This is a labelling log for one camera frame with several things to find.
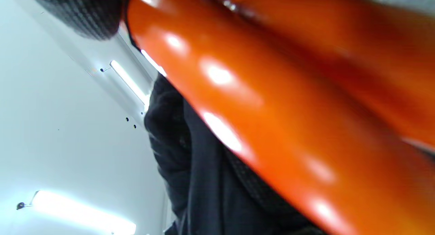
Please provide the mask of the person's left hand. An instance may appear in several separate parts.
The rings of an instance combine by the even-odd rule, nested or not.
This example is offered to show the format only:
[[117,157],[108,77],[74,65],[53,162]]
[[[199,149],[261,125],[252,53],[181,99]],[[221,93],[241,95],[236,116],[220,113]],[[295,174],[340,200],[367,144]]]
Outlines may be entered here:
[[122,0],[35,0],[78,35],[106,41],[118,33]]

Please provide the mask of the person's right hand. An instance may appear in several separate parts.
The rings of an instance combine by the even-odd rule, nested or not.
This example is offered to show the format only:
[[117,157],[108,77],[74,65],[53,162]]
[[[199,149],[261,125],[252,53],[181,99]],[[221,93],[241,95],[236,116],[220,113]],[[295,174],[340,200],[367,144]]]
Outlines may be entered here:
[[158,75],[144,118],[175,220],[165,235],[323,235],[272,190]]

